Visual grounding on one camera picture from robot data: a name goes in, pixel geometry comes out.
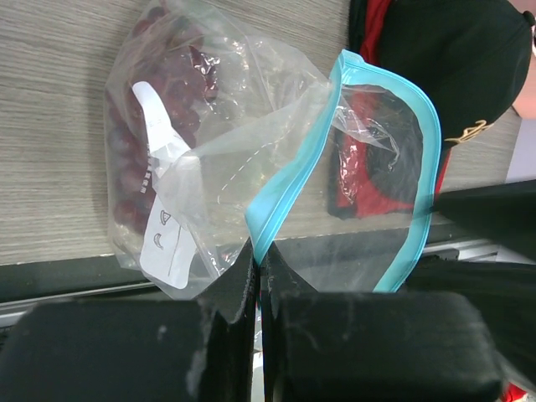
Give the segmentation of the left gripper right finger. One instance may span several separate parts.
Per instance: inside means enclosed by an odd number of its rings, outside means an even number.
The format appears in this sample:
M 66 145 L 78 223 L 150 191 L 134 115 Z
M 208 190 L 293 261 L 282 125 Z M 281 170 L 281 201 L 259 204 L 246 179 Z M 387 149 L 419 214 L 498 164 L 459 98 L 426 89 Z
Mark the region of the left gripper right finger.
M 268 401 L 494 401 L 480 312 L 448 292 L 320 292 L 271 246 L 260 266 Z

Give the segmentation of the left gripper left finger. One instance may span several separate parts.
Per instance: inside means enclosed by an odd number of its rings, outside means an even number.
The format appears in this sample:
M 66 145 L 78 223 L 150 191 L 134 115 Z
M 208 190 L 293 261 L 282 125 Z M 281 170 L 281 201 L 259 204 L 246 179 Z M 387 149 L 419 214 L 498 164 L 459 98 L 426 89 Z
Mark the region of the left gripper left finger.
M 4 401 L 247 401 L 256 270 L 251 244 L 189 301 L 35 307 L 1 353 Z

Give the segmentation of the clear zip top bag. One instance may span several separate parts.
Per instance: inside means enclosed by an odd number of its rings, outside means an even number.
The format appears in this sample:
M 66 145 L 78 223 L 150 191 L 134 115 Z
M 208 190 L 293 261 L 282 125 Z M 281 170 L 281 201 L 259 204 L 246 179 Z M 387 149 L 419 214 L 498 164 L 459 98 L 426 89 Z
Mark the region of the clear zip top bag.
M 395 291 L 415 267 L 430 228 L 440 161 L 434 106 L 416 85 L 343 51 L 329 75 L 300 50 L 201 1 L 172 1 L 206 31 L 219 59 L 218 94 L 183 153 L 153 184 L 143 234 L 109 236 L 121 267 L 138 270 L 176 299 L 197 296 L 251 244 L 271 246 L 318 291 Z M 330 167 L 341 132 L 394 151 L 395 130 L 413 135 L 407 166 L 413 209 L 365 218 L 328 211 Z

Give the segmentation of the purple toy grapes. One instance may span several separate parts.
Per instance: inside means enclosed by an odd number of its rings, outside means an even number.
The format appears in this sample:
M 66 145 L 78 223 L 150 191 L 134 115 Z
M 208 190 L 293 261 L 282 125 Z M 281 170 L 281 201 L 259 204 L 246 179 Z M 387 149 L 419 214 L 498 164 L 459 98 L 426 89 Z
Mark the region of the purple toy grapes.
M 206 31 L 172 1 L 152 1 L 123 42 L 105 85 L 109 201 L 113 221 L 144 233 L 153 187 L 196 147 L 218 94 L 219 59 Z

